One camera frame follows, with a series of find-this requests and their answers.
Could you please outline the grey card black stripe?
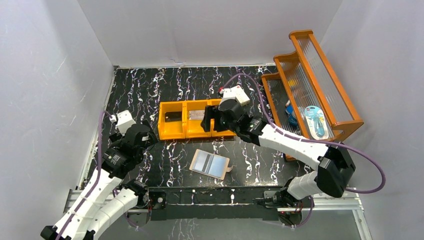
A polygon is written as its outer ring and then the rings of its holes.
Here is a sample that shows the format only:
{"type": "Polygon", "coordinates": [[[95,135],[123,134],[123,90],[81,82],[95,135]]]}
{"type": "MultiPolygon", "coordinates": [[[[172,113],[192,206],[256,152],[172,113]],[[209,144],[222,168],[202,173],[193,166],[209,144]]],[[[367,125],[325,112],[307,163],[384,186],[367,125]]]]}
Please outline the grey card black stripe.
{"type": "Polygon", "coordinates": [[[213,154],[200,152],[194,160],[192,169],[197,172],[208,173],[213,159],[213,154]]]}

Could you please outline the beige leather card holder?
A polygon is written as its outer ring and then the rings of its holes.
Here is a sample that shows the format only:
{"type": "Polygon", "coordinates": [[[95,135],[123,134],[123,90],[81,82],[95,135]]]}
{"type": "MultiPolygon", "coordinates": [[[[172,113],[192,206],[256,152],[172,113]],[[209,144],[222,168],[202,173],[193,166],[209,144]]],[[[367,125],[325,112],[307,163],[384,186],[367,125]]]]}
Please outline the beige leather card holder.
{"type": "Polygon", "coordinates": [[[224,180],[227,173],[230,173],[233,166],[229,165],[228,157],[197,149],[194,153],[189,169],[193,172],[224,180]]]}

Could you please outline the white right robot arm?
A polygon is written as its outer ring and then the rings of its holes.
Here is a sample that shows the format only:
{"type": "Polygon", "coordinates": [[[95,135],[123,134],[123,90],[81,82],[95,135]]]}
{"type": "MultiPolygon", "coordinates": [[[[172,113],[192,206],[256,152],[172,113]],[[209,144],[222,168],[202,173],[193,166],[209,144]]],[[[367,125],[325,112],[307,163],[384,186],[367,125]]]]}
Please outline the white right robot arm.
{"type": "Polygon", "coordinates": [[[305,197],[324,193],[334,198],[343,196],[356,170],[346,150],[331,143],[310,142],[307,138],[279,129],[264,117],[249,116],[235,99],[219,105],[207,105],[201,127],[205,132],[231,131],[241,140],[270,148],[303,162],[312,172],[291,178],[272,201],[292,206],[305,197]]]}

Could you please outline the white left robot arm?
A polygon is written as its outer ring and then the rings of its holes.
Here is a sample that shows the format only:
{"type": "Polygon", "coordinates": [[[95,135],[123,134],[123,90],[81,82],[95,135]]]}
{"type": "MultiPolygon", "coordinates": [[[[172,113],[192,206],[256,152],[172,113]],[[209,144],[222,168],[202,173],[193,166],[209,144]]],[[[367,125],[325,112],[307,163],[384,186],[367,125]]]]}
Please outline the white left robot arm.
{"type": "Polygon", "coordinates": [[[149,201],[148,187],[133,179],[121,184],[128,172],[140,164],[144,151],[158,142],[147,120],[134,123],[125,133],[111,136],[114,142],[102,155],[82,193],[54,225],[43,228],[44,240],[97,240],[121,215],[149,201]]]}

